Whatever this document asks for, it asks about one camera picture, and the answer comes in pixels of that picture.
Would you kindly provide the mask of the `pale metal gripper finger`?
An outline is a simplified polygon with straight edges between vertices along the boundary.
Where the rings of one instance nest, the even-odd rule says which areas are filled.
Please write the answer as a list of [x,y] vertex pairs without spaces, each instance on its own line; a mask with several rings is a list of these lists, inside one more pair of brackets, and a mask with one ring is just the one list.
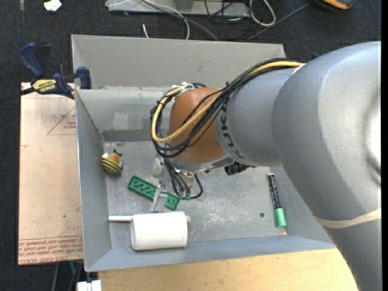
[[164,165],[164,160],[160,158],[155,158],[155,162],[152,167],[152,175],[155,178],[162,178],[166,172],[166,168]]
[[151,206],[151,212],[152,213],[163,212],[166,202],[168,200],[168,197],[169,195],[167,193],[167,189],[157,188],[153,199],[153,205]]

